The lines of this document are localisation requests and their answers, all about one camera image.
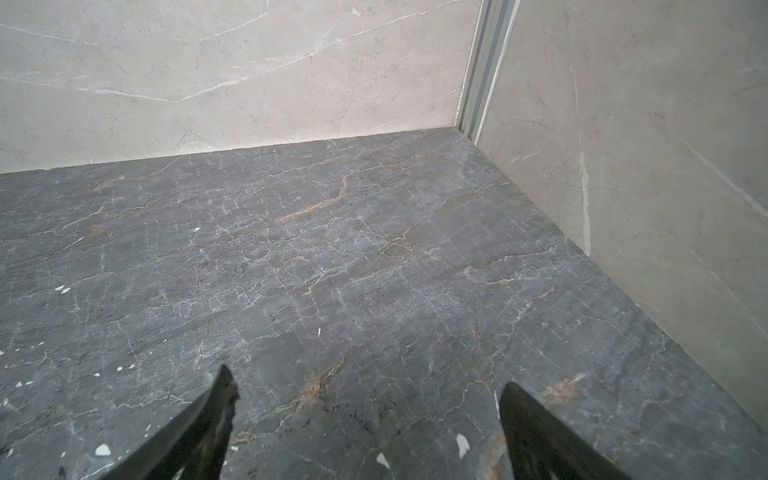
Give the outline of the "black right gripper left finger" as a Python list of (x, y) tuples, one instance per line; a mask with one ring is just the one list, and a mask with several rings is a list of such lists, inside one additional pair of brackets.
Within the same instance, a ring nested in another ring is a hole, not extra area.
[(222, 365), (209, 389), (104, 477), (218, 480), (238, 400), (233, 374)]

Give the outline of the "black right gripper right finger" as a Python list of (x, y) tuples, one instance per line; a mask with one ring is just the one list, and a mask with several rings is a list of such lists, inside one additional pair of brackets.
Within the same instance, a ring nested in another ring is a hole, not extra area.
[(503, 388), (499, 415), (516, 479), (628, 477), (515, 382)]

